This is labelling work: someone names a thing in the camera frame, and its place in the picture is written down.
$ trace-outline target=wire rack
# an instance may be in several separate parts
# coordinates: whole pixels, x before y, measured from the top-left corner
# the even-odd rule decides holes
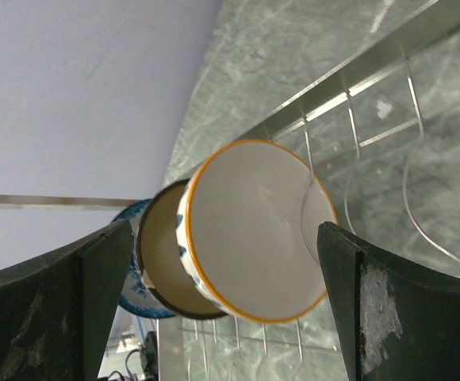
[[[240,138],[310,163],[353,233],[460,277],[460,1],[429,2]],[[182,365],[165,381],[347,379],[328,301],[292,325],[178,319],[160,341],[166,324],[184,362],[165,356]]]

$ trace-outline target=bowl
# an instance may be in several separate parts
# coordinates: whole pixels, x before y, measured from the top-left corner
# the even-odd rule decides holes
[[[129,220],[136,240],[138,223],[144,211],[151,204],[151,201],[151,199],[138,201],[122,210],[113,220]],[[139,269],[136,257],[136,250],[134,250],[129,261],[121,296],[119,297],[119,306],[129,313],[140,316],[141,318],[172,318],[175,316],[175,313],[156,300],[142,281],[142,273]]]
[[[182,264],[218,308],[263,324],[294,321],[327,295],[301,230],[308,165],[265,140],[213,153],[188,183],[177,214]],[[336,222],[319,179],[314,225]]]
[[[163,189],[142,215],[136,239],[139,269],[151,294],[169,310],[196,320],[221,318],[226,313],[200,294],[179,258],[176,212],[187,183]]]

